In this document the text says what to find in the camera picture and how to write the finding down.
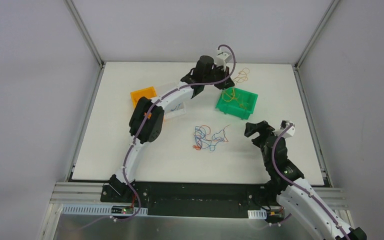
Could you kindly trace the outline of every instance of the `white table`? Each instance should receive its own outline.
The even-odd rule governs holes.
[[[108,180],[120,168],[129,147],[130,92],[178,82],[196,63],[108,62],[72,175],[73,180]],[[291,65],[237,64],[233,76],[249,68],[249,80],[237,87],[258,94],[248,120],[215,109],[221,91],[206,86],[186,102],[187,113],[165,120],[157,140],[141,153],[138,181],[257,184],[270,180],[260,150],[244,136],[245,123],[266,120],[279,128],[282,120],[296,125],[286,140],[288,157],[312,185],[323,178]],[[214,152],[195,150],[195,126],[220,130],[226,125],[229,142]]]

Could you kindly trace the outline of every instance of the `metal bar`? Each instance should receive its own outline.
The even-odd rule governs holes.
[[[101,84],[102,75],[104,74],[105,64],[101,66],[99,69],[98,75],[96,77],[95,86],[93,87],[92,94],[90,96],[89,103],[87,105],[86,114],[84,116],[83,123],[81,125],[80,134],[74,149],[74,154],[71,159],[71,162],[66,170],[65,180],[69,181],[72,171],[74,171],[74,166],[77,162],[77,158],[79,157],[80,148],[82,146],[83,138],[85,137],[86,128],[88,126],[89,118],[91,117],[92,108],[94,107],[95,99],[97,98],[98,89]]]
[[[57,182],[50,202],[59,204],[130,205],[123,202],[100,202],[103,183]],[[315,187],[316,193],[333,210],[347,210],[348,203],[342,188]]]
[[[316,127],[314,126],[314,121],[311,114],[309,101],[308,101],[306,92],[304,91],[303,83],[301,82],[300,73],[299,71],[297,71],[296,67],[293,66],[292,69],[293,69],[293,73],[295,74],[296,85],[298,86],[298,91],[299,91],[299,95],[301,96],[302,105],[304,106],[304,112],[307,118],[308,127],[310,128],[310,134],[313,141],[315,154],[317,155],[317,158],[318,158],[318,163],[320,164],[320,168],[324,169],[327,175],[327,181],[329,182],[330,186],[333,187],[334,185],[330,179],[329,171],[326,167],[325,158],[323,157],[322,149],[320,147],[320,142],[317,136]]]
[[[53,240],[55,231],[57,230],[58,221],[63,210],[62,204],[50,203],[48,205],[45,219],[40,228],[39,240]]]
[[[83,22],[82,18],[80,17],[80,14],[76,8],[76,5],[74,4],[73,0],[64,0],[64,2],[65,2],[65,5],[67,6],[67,9],[70,12],[72,18],[74,19],[74,22],[77,25],[77,28],[80,31],[81,36],[83,37],[84,41],[86,42],[87,46],[89,47],[90,51],[92,52],[93,57],[98,62],[99,66],[102,67],[104,65],[104,61],[102,60],[102,57],[99,54],[98,49],[97,49],[96,45],[94,44],[94,41],[91,38],[91,35],[89,34],[88,30],[86,29],[85,23]]]
[[[320,22],[318,23],[317,27],[315,28],[314,33],[312,34],[310,40],[308,41],[307,45],[304,48],[304,51],[301,53],[301,56],[298,59],[298,62],[296,63],[296,68],[300,69],[301,65],[303,64],[304,60],[306,59],[307,55],[309,54],[310,50],[316,43],[317,39],[320,36],[320,33],[325,28],[326,24],[328,23],[329,19],[331,18],[332,14],[334,13],[336,7],[338,6],[339,2],[341,0],[332,0],[330,2],[329,7],[327,8],[326,12],[324,13],[323,17],[321,18]]]

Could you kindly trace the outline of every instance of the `tangled cable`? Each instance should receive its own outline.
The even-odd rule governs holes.
[[[223,127],[222,130],[214,133],[211,136],[211,139],[208,139],[207,136],[210,136],[211,134],[211,128],[207,125],[201,125],[201,126],[195,126],[195,132],[193,133],[193,137],[195,138],[195,144],[192,147],[196,150],[201,149],[209,149],[211,152],[214,152],[216,150],[216,145],[220,142],[229,142],[228,138],[226,137],[226,131],[225,129],[229,125]]]
[[[234,82],[235,86],[237,84],[240,84],[240,83],[243,83],[243,82],[246,82],[248,81],[248,74],[250,73],[250,69],[245,67],[243,68],[241,71],[239,71],[237,73],[237,77],[235,77],[232,81]],[[247,109],[247,106],[244,105],[244,100],[240,99],[241,95],[238,94],[236,96],[236,92],[235,92],[235,87],[231,87],[231,88],[228,88],[228,89],[225,89],[223,90],[223,92],[221,93],[222,95],[222,98],[225,102],[231,102],[231,101],[237,101],[237,103],[239,104],[239,107],[241,109]]]

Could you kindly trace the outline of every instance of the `white wall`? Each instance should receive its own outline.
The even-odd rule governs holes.
[[[295,63],[331,0],[75,0],[105,61]]]
[[[0,239],[36,239],[98,65],[62,0],[0,0]]]
[[[384,239],[384,1],[342,1],[300,72],[333,183]]]

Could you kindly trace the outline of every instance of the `green basket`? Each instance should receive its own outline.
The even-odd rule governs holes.
[[[216,109],[241,119],[248,119],[254,113],[258,94],[230,87],[221,92]]]

